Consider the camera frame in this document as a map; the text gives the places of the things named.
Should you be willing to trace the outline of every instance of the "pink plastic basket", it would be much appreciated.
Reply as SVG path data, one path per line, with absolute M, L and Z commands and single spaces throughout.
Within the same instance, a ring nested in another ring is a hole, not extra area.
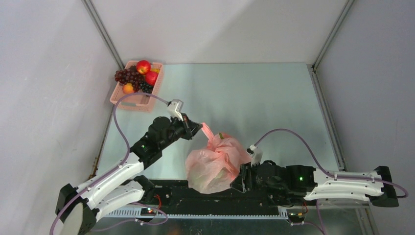
M 127 65 L 125 66 L 126 69 L 129 67 L 136 65 L 138 61 L 130 60 L 128 61 Z M 159 76 L 157 77 L 156 84 L 154 85 L 153 92 L 151 94 L 157 95 L 159 93 L 161 83 L 164 77 L 164 70 L 163 64 L 160 63 L 152 63 L 152 69 L 160 69 Z M 116 104 L 119 99 L 124 96 L 124 92 L 122 92 L 122 85 L 118 82 L 117 86 L 114 89 L 113 94 L 111 95 L 110 101 L 113 104 Z M 133 95 L 125 100 L 123 100 L 118 107 L 121 109 L 127 110 L 135 110 L 135 111 L 143 111 L 143 112 L 151 112 L 154 107 L 154 103 L 156 103 L 156 99 L 153 97 L 145 96 L 145 95 Z

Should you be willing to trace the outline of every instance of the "plastic bag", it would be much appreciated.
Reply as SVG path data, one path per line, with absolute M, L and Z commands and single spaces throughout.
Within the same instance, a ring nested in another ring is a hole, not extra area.
M 235 138 L 214 135 L 205 123 L 202 131 L 208 138 L 206 148 L 193 150 L 185 163 L 189 188 L 205 194 L 229 189 L 240 165 L 250 162 L 251 157 Z

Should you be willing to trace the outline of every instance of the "wall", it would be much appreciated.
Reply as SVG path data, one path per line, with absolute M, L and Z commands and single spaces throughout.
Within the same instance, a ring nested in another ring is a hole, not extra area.
M 349 169 L 388 165 L 412 195 L 372 207 L 382 235 L 415 230 L 414 12 L 412 0 L 356 1 L 318 68 Z
M 94 0 L 121 59 L 313 63 L 346 0 Z
M 0 27 L 0 234 L 45 235 L 91 172 L 116 65 L 79 0 L 3 1 Z

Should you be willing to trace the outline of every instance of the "table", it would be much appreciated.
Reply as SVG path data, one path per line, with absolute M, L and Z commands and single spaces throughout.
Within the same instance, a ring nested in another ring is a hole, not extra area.
M 248 147 L 275 128 L 287 128 L 305 138 L 326 169 L 338 170 L 330 137 L 304 63 L 165 65 L 159 96 L 184 102 L 182 112 L 205 122 L 214 133 L 225 132 Z M 151 113 L 118 109 L 117 119 L 130 144 L 138 141 L 152 120 L 168 116 L 157 102 Z M 194 140 L 179 140 L 146 169 L 149 179 L 186 179 L 188 154 L 206 145 L 199 132 Z M 309 152 L 295 136 L 277 132 L 259 147 L 263 160 L 277 165 L 312 165 Z M 98 163 L 97 174 L 112 167 L 126 153 L 126 145 L 111 120 Z

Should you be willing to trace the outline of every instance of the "metal frame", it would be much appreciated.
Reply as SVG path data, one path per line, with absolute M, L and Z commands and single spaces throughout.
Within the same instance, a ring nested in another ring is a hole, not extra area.
M 124 64 L 122 62 L 122 59 L 119 55 L 119 53 L 117 52 L 117 49 L 114 45 L 114 43 L 112 42 L 110 35 L 108 33 L 108 31 L 106 30 L 92 0 L 82 0 L 82 2 L 84 3 L 84 6 L 86 8 L 86 10 L 88 11 L 93 23 L 95 24 L 98 33 L 101 35 L 102 39 L 104 40 L 104 43 L 106 44 L 107 48 L 110 50 L 110 53 L 112 54 L 115 62 L 117 63 L 118 67 L 120 69 L 124 68 Z M 346 16 L 348 15 L 351 7 L 353 6 L 353 4 L 355 3 L 355 0 L 347 0 L 347 2 L 345 3 L 341 14 L 339 15 L 339 17 L 337 18 L 335 24 L 333 25 L 333 28 L 331 29 L 326 41 L 323 44 L 323 47 L 321 48 L 315 62 L 312 65 L 307 65 L 309 68 L 309 72 L 310 72 L 310 78 L 311 81 L 313 83 L 314 89 L 316 91 L 316 96 L 319 102 L 319 106 L 323 115 L 323 118 L 325 120 L 326 123 L 326 127 L 327 130 L 329 132 L 329 136 L 330 136 L 330 140 L 333 146 L 333 150 L 335 153 L 335 157 L 337 159 L 338 162 L 338 167 L 339 170 L 344 170 L 347 171 L 347 165 L 346 162 L 344 160 L 343 157 L 343 150 L 341 148 L 341 143 L 339 140 L 339 136 L 337 134 L 336 131 L 336 127 L 334 125 L 334 121 L 333 121 L 333 117 L 331 115 L 328 103 L 324 97 L 323 94 L 323 90 L 322 90 L 322 86 L 319 82 L 319 79 L 317 77 L 316 74 L 316 70 L 319 67 L 320 63 L 322 62 L 325 53 L 327 52 L 329 46 L 331 45 L 334 37 L 336 36 L 336 34 L 338 33 L 340 27 L 342 26 Z M 357 208 L 356 209 L 356 214 L 357 216 L 360 218 L 359 222 L 361 225 L 361 229 L 362 229 L 362 233 L 364 235 L 366 234 L 374 234 L 374 235 L 378 235 L 379 232 L 377 230 L 376 224 L 374 223 L 373 220 L 373 216 L 371 214 L 370 208 L 368 203 L 366 202 L 362 202 L 361 204 L 357 204 L 355 201 L 353 202 L 346 202 L 346 201 L 338 201 L 336 203 L 335 206 L 331 207 L 331 206 L 322 206 L 322 208 L 324 209 L 329 209 L 329 208 L 338 208 L 338 207 L 342 207 L 342 208 Z

